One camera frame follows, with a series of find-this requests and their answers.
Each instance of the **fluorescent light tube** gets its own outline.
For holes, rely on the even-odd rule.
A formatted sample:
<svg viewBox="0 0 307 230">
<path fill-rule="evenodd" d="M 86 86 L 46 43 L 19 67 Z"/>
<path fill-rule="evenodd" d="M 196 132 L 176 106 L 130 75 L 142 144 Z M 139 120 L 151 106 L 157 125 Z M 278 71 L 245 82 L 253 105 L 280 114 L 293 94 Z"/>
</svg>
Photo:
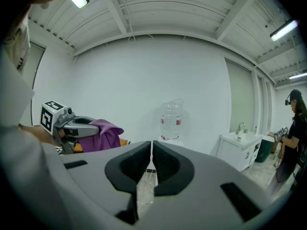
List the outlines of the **fluorescent light tube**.
<svg viewBox="0 0 307 230">
<path fill-rule="evenodd" d="M 82 8 L 84 5 L 86 5 L 89 0 L 71 0 L 73 1 L 73 3 L 80 9 Z"/>
<path fill-rule="evenodd" d="M 301 77 L 304 77 L 304 76 L 307 76 L 307 72 L 289 77 L 289 79 L 297 79 L 297 78 L 301 78 Z"/>
<path fill-rule="evenodd" d="M 282 36 L 286 35 L 288 32 L 296 28 L 298 25 L 298 21 L 290 20 L 287 21 L 283 26 L 278 28 L 275 32 L 273 32 L 270 37 L 273 41 L 281 38 Z"/>
</svg>

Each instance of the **tiled floor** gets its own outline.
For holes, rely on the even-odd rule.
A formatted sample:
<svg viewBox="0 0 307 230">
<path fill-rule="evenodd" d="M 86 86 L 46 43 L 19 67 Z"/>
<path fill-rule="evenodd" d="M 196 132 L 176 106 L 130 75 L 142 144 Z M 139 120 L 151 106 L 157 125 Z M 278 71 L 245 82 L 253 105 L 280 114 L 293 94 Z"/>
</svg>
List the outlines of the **tiled floor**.
<svg viewBox="0 0 307 230">
<path fill-rule="evenodd" d="M 245 169 L 242 173 L 265 190 L 276 172 L 276 168 L 273 166 L 273 164 L 273 154 L 271 154 L 265 162 L 254 162 L 251 168 Z M 156 174 L 153 173 L 151 176 L 150 175 L 151 173 L 144 173 L 143 177 L 137 185 L 137 206 L 140 218 L 142 218 L 142 216 L 146 213 L 151 204 L 154 203 L 154 194 L 151 192 L 151 190 L 154 190 Z M 148 188 L 146 181 L 149 179 L 150 181 L 148 185 L 150 188 Z M 276 200 L 281 195 L 289 192 L 293 181 L 294 177 L 290 176 L 287 182 L 283 185 L 282 189 L 277 193 L 274 200 Z"/>
</svg>

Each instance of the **trash can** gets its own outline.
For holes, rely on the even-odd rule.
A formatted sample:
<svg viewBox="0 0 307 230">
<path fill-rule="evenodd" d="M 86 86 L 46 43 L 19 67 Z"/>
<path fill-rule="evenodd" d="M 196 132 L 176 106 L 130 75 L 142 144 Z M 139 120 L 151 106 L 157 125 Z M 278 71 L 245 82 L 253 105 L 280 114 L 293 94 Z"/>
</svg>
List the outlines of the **trash can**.
<svg viewBox="0 0 307 230">
<path fill-rule="evenodd" d="M 268 156 L 270 155 L 274 144 L 274 138 L 271 136 L 263 136 L 261 145 L 258 151 L 257 158 L 255 159 L 256 162 L 264 162 Z"/>
</svg>

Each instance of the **large clear plastic jug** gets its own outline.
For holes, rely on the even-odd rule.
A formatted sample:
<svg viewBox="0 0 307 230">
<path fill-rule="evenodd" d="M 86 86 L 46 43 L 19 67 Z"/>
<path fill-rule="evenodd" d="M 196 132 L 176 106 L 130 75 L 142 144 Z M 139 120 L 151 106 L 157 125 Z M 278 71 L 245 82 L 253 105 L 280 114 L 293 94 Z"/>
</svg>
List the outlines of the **large clear plastic jug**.
<svg viewBox="0 0 307 230">
<path fill-rule="evenodd" d="M 163 103 L 161 115 L 161 132 L 164 139 L 176 139 L 181 128 L 183 100 L 175 99 Z"/>
</svg>

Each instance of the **person's sleeve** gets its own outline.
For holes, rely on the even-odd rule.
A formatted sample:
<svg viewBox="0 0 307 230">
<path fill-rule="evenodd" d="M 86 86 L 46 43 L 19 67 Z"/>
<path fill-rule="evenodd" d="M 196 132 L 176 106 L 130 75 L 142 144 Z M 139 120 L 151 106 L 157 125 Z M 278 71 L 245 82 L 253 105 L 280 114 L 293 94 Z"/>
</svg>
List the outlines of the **person's sleeve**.
<svg viewBox="0 0 307 230">
<path fill-rule="evenodd" d="M 295 120 L 292 135 L 298 139 L 301 139 L 305 134 L 305 129 L 306 129 L 305 126 L 306 126 L 305 121 L 303 121 L 301 118 Z"/>
</svg>

